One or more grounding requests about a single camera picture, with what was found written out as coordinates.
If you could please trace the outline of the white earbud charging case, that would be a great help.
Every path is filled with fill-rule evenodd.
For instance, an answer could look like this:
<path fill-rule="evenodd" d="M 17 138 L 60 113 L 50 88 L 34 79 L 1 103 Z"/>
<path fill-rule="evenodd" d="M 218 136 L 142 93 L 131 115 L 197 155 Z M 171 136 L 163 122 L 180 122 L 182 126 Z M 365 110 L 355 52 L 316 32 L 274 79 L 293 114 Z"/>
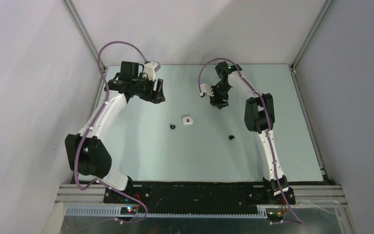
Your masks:
<path fill-rule="evenodd" d="M 182 119 L 184 125 L 191 125 L 194 123 L 193 118 L 191 116 L 185 116 Z"/>

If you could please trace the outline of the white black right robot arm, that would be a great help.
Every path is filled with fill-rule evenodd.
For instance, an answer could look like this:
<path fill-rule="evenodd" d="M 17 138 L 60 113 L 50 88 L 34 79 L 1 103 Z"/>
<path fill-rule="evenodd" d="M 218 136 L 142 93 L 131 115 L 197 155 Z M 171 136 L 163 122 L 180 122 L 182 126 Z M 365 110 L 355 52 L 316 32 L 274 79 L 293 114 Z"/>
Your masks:
<path fill-rule="evenodd" d="M 238 65 L 219 62 L 215 67 L 220 81 L 215 85 L 201 84 L 201 95 L 209 96 L 210 105 L 222 109 L 228 106 L 231 88 L 238 89 L 245 97 L 244 123 L 248 131 L 257 135 L 264 158 L 263 182 L 264 199 L 271 204 L 278 203 L 289 189 L 287 178 L 281 168 L 274 143 L 274 101 L 270 93 L 257 90 Z"/>

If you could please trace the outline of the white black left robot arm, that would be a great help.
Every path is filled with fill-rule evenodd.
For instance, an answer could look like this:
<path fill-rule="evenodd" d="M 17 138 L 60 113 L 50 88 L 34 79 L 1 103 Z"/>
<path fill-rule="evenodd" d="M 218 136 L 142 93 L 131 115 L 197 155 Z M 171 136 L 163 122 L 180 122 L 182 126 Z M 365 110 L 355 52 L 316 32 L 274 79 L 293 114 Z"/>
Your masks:
<path fill-rule="evenodd" d="M 134 198 L 134 189 L 128 186 L 129 177 L 119 169 L 103 143 L 110 127 L 129 100 L 137 96 L 141 100 L 158 104 L 165 101 L 163 80 L 156 78 L 161 68 L 156 61 L 145 64 L 123 61 L 120 71 L 105 86 L 105 98 L 85 126 L 77 134 L 68 134 L 65 147 L 70 169 L 74 176 L 93 176 L 95 181 L 115 188 L 115 196 L 123 203 Z"/>

